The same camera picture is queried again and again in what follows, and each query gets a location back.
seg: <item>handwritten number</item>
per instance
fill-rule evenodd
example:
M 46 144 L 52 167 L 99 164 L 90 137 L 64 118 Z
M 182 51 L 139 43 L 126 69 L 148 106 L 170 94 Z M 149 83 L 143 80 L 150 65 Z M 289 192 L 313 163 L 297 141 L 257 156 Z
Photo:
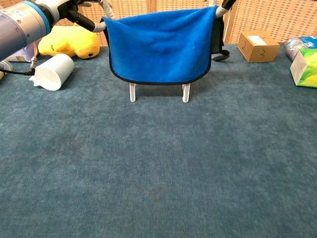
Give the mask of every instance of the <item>handwritten number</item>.
M 261 58 L 259 58 L 260 60 L 261 60 L 261 59 L 263 59 L 263 58 L 265 57 L 265 55 L 264 55 L 264 54 L 265 54 L 265 50 L 262 50 L 262 51 L 263 51 L 263 52 L 262 52 L 262 54 L 260 54 L 260 56 L 262 56 L 262 57 L 261 57 Z
M 244 49 L 246 45 L 247 45 L 247 43 L 244 41 L 244 46 L 243 46 L 241 49 L 243 49 L 244 51 L 246 51 L 246 50 Z

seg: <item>black cable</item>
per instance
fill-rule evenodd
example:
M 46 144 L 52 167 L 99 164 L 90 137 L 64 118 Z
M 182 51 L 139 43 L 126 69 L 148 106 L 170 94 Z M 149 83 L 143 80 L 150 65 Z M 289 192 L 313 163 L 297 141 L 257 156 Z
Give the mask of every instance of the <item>black cable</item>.
M 0 71 L 4 72 L 4 73 L 12 73 L 12 74 L 25 75 L 25 76 L 33 76 L 35 74 L 34 68 L 31 69 L 31 71 L 29 71 L 29 72 L 17 72 L 17 71 L 10 71 L 10 70 L 5 70 L 5 69 L 1 69 L 1 68 L 0 68 Z

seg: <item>green tissue box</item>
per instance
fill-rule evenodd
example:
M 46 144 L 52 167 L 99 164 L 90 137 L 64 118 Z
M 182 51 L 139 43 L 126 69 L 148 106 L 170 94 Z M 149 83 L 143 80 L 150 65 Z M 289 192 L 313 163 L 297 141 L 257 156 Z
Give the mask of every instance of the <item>green tissue box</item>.
M 300 49 L 291 72 L 296 86 L 317 88 L 317 49 Z

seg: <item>towel black trim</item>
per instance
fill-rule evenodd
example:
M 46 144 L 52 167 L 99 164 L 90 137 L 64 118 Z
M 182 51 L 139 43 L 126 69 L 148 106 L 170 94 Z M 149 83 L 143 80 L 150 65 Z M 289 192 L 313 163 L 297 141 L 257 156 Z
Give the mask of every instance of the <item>towel black trim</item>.
M 135 83 L 135 84 L 145 84 L 145 85 L 182 85 L 182 84 L 189 84 L 189 83 L 193 83 L 195 81 L 197 81 L 198 79 L 201 79 L 202 77 L 204 77 L 207 73 L 209 73 L 210 71 L 210 68 L 211 68 L 211 53 L 212 53 L 212 34 L 211 34 L 211 41 L 210 41 L 210 52 L 209 52 L 209 62 L 208 62 L 208 66 L 207 66 L 207 69 L 206 71 L 201 74 L 200 76 L 194 78 L 193 80 L 190 80 L 190 81 L 185 81 L 185 82 L 175 82 L 175 83 L 152 83 L 152 82 L 139 82 L 139 81 L 134 81 L 134 80 L 130 80 L 130 79 L 126 79 L 126 78 L 123 78 L 121 77 L 120 75 L 118 75 L 113 67 L 112 67 L 112 61 L 111 61 L 111 53 L 110 53 L 110 42 L 109 42 L 109 35 L 108 35 L 108 30 L 107 28 L 104 30 L 104 34 L 105 34 L 105 37 L 106 37 L 106 40 L 107 40 L 107 43 L 108 43 L 108 46 L 109 46 L 109 64 L 110 64 L 110 70 L 111 72 L 119 79 L 123 80 L 123 81 L 126 81 L 128 83 Z

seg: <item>white cup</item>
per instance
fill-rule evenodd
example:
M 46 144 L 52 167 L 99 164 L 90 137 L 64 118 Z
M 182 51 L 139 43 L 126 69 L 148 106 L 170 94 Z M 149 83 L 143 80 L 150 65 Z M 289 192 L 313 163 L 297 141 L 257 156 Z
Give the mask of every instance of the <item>white cup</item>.
M 61 88 L 63 83 L 75 68 L 74 61 L 65 54 L 58 54 L 35 69 L 35 75 L 30 78 L 34 87 L 41 86 L 50 91 Z
M 0 68 L 5 70 L 10 70 L 10 71 L 13 70 L 12 65 L 6 60 L 3 60 L 0 62 Z
M 12 65 L 6 60 L 0 62 L 0 68 L 5 69 L 5 70 L 9 70 L 9 71 L 13 70 Z M 3 78 L 4 75 L 5 75 L 5 73 L 0 71 L 0 80 Z

